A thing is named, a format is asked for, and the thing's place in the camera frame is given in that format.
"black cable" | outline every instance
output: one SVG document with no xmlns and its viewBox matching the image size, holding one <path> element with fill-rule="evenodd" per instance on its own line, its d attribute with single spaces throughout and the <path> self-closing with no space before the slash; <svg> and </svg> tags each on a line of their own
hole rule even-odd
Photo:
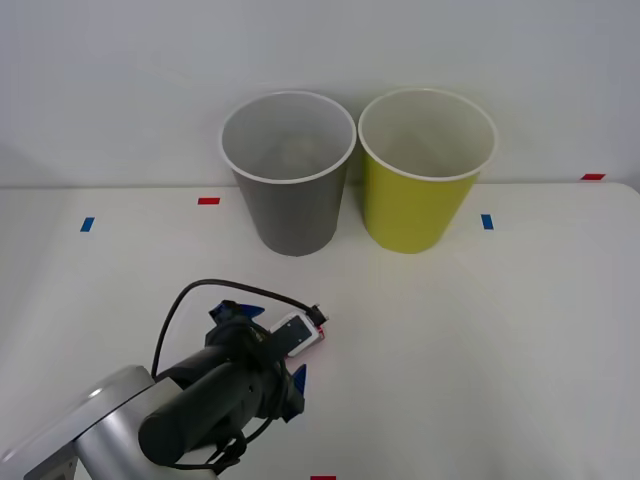
<svg viewBox="0 0 640 480">
<path fill-rule="evenodd" d="M 178 307 L 180 306 L 180 303 L 182 303 L 182 300 L 184 300 L 184 297 L 187 295 L 187 293 L 189 293 L 194 288 L 200 287 L 202 285 L 216 285 L 219 287 L 229 287 L 229 288 L 235 288 L 236 290 L 244 290 L 245 292 L 255 293 L 256 295 L 272 298 L 274 300 L 278 300 L 283 303 L 288 303 L 289 305 L 299 308 L 300 310 L 302 310 L 307 314 L 313 314 L 313 310 L 311 309 L 311 307 L 308 307 L 304 303 L 298 302 L 293 298 L 285 297 L 284 295 L 280 295 L 279 293 L 270 292 L 269 290 L 263 290 L 261 288 L 252 287 L 250 285 L 245 285 L 243 283 L 238 283 L 238 282 L 232 282 L 229 280 L 203 279 L 203 280 L 195 281 L 193 283 L 190 283 L 186 287 L 184 287 L 184 289 L 180 292 L 178 297 L 173 302 L 173 305 L 171 305 L 171 309 L 167 314 L 167 318 L 164 320 L 164 323 L 162 324 L 162 329 L 160 330 L 160 336 L 158 337 L 158 343 L 156 344 L 156 351 L 153 354 L 153 363 L 151 365 L 152 378 L 156 378 L 156 375 L 158 374 L 158 364 L 160 363 L 160 351 L 162 350 L 164 337 L 167 335 L 167 330 L 169 329 L 169 324 L 171 323 L 173 316 L 175 315 L 176 311 L 178 310 Z"/>
<path fill-rule="evenodd" d="M 267 297 L 267 298 L 271 298 L 273 300 L 278 300 L 280 302 L 283 303 L 287 303 L 289 305 L 292 305 L 300 310 L 302 310 L 303 312 L 305 312 L 307 315 L 313 315 L 314 311 L 312 310 L 311 307 L 308 307 L 307 305 L 305 305 L 304 303 L 298 302 L 297 300 L 294 300 L 293 298 L 289 298 L 286 297 L 284 295 L 280 295 L 278 293 L 275 292 L 270 292 L 268 290 L 263 290 L 261 288 L 257 288 L 257 287 L 252 287 L 250 285 L 245 285 L 243 283 L 238 283 L 238 282 L 232 282 L 229 280 L 219 280 L 219 279 L 203 279 L 203 280 L 198 280 L 195 281 L 193 283 L 190 283 L 189 285 L 187 285 L 178 295 L 178 297 L 175 299 L 175 301 L 173 302 L 173 305 L 171 305 L 171 309 L 169 310 L 169 313 L 167 314 L 167 318 L 165 319 L 164 323 L 162 324 L 162 328 L 160 329 L 160 336 L 158 337 L 158 342 L 156 343 L 156 349 L 155 352 L 153 354 L 153 363 L 151 366 L 151 377 L 152 378 L 156 378 L 157 374 L 158 374 L 158 364 L 160 363 L 160 352 L 162 351 L 162 345 L 164 343 L 164 338 L 167 334 L 167 331 L 169 329 L 169 324 L 171 323 L 171 320 L 173 320 L 173 316 L 175 315 L 176 311 L 178 310 L 178 307 L 180 306 L 180 303 L 182 302 L 182 300 L 184 300 L 184 297 L 186 297 L 186 295 L 193 290 L 196 287 L 202 286 L 202 285 L 215 285 L 215 286 L 221 286 L 221 287 L 229 287 L 229 288 L 235 288 L 237 290 L 243 290 L 245 292 L 249 292 L 249 293 L 254 293 L 256 295 L 260 295 L 263 297 Z M 271 332 L 269 332 L 267 329 L 265 329 L 264 327 L 256 324 L 256 323 L 251 323 L 251 324 L 233 324 L 233 323 L 229 323 L 229 324 L 222 324 L 217 326 L 213 331 L 213 335 L 219 335 L 222 331 L 227 330 L 229 328 L 232 327 L 244 327 L 244 328 L 248 328 L 250 330 L 256 330 L 257 332 L 265 335 L 265 336 L 270 336 Z M 276 372 L 279 374 L 279 379 L 280 381 L 278 382 L 278 387 L 277 387 L 277 392 L 278 392 L 278 396 L 276 399 L 276 404 L 273 406 L 273 408 L 270 408 L 270 413 L 269 416 L 267 417 L 267 419 L 262 423 L 262 425 L 260 425 L 260 427 L 258 427 L 258 429 L 253 432 L 251 435 L 249 435 L 248 438 L 245 439 L 244 435 L 242 435 L 242 432 L 240 432 L 240 434 L 238 436 L 235 437 L 235 441 L 234 443 L 229 446 L 227 445 L 224 449 L 222 450 L 217 450 L 211 457 L 209 457 L 209 459 L 207 460 L 207 463 L 204 464 L 200 464 L 200 465 L 185 465 L 185 464 L 175 464 L 173 465 L 173 468 L 176 468 L 178 470 L 212 470 L 213 472 L 216 473 L 216 475 L 219 475 L 220 473 L 222 473 L 226 468 L 236 465 L 238 462 L 240 462 L 240 456 L 246 451 L 247 445 L 249 443 L 251 443 L 252 441 L 254 441 L 256 438 L 258 438 L 268 427 L 269 425 L 271 425 L 271 423 L 276 419 L 276 415 L 277 412 L 279 412 L 282 409 L 282 405 L 284 404 L 284 401 L 286 400 L 287 397 L 287 382 L 285 379 L 285 374 L 286 374 L 286 366 L 284 363 L 284 360 L 280 360 L 278 363 L 278 367 L 280 369 L 279 372 Z M 215 463 L 211 464 L 208 463 L 211 460 L 213 460 L 214 458 L 216 458 L 218 455 L 220 455 L 222 453 L 222 457 L 220 457 L 220 459 L 218 459 Z"/>
</svg>

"gray cup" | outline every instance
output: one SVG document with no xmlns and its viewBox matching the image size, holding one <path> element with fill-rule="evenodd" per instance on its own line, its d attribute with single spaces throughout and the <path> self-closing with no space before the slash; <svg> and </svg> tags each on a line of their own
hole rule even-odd
<svg viewBox="0 0 640 480">
<path fill-rule="evenodd" d="M 301 256 L 331 240 L 355 143 L 351 115 L 315 93 L 272 93 L 229 116 L 221 155 L 267 247 Z"/>
</svg>

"blue tape marker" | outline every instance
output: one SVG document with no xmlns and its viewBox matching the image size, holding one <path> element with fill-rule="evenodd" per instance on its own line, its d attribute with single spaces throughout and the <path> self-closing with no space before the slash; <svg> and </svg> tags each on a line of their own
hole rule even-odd
<svg viewBox="0 0 640 480">
<path fill-rule="evenodd" d="M 491 215 L 482 214 L 482 226 L 485 230 L 493 230 L 493 220 L 491 220 Z"/>
<path fill-rule="evenodd" d="M 91 230 L 91 227 L 93 226 L 93 221 L 95 220 L 95 217 L 87 217 L 84 219 L 84 223 L 82 224 L 82 227 L 80 228 L 81 232 L 88 232 Z"/>
</svg>

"red tape marker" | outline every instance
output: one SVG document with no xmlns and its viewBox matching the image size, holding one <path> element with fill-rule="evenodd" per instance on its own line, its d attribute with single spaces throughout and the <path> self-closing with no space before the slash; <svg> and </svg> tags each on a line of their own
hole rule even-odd
<svg viewBox="0 0 640 480">
<path fill-rule="evenodd" d="M 602 180 L 604 173 L 586 173 L 580 180 Z"/>
<path fill-rule="evenodd" d="M 200 197 L 198 199 L 198 205 L 218 205 L 220 203 L 220 197 Z"/>
</svg>

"white table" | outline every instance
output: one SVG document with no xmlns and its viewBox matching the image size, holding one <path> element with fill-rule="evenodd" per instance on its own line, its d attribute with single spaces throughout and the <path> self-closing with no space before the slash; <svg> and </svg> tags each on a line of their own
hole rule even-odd
<svg viewBox="0 0 640 480">
<path fill-rule="evenodd" d="M 637 193 L 478 185 L 419 255 L 376 245 L 356 196 L 326 248 L 287 258 L 235 188 L 0 190 L 0 449 L 113 370 L 149 367 L 178 292 L 217 277 L 331 316 L 327 340 L 290 362 L 309 363 L 305 414 L 225 479 L 640 478 Z M 223 298 L 266 306 L 265 325 L 289 311 L 204 287 L 165 366 L 201 348 Z"/>
</svg>

